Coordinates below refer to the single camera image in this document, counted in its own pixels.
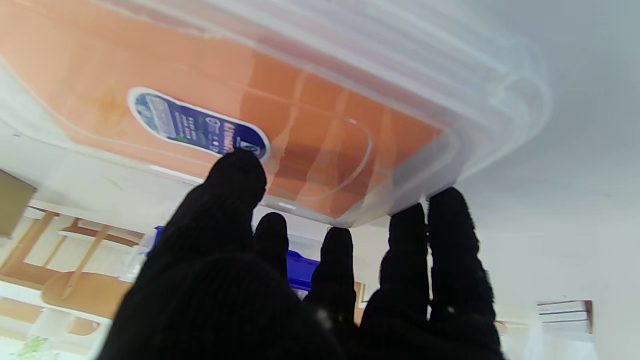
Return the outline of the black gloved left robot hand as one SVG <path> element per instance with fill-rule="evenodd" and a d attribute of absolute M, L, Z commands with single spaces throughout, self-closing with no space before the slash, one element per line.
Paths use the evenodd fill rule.
<path fill-rule="evenodd" d="M 464 196 L 448 187 L 390 217 L 379 287 L 359 325 L 354 242 L 330 228 L 304 299 L 287 223 L 252 228 L 266 191 L 236 148 L 183 199 L 119 305 L 100 360 L 503 360 L 494 293 Z"/>

